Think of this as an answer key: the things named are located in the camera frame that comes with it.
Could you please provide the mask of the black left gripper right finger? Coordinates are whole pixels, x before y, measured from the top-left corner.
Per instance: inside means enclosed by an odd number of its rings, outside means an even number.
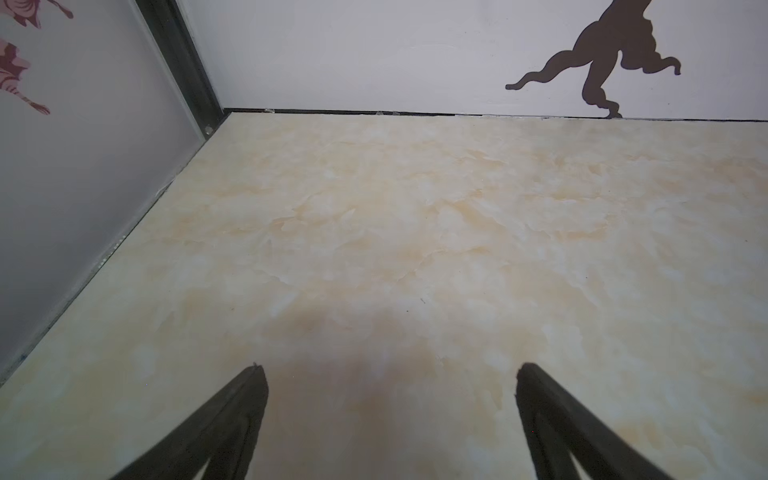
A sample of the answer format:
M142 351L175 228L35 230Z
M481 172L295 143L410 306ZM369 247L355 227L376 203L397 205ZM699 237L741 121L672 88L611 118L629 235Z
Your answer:
M668 479L665 471L613 430L535 363L517 376L515 398L539 479Z

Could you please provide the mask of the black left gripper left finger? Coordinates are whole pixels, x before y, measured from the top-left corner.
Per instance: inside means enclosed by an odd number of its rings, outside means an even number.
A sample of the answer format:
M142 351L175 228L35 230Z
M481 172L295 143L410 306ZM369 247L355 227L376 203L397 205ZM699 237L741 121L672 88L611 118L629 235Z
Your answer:
M228 382L116 479L243 479L257 445L269 395L264 368Z

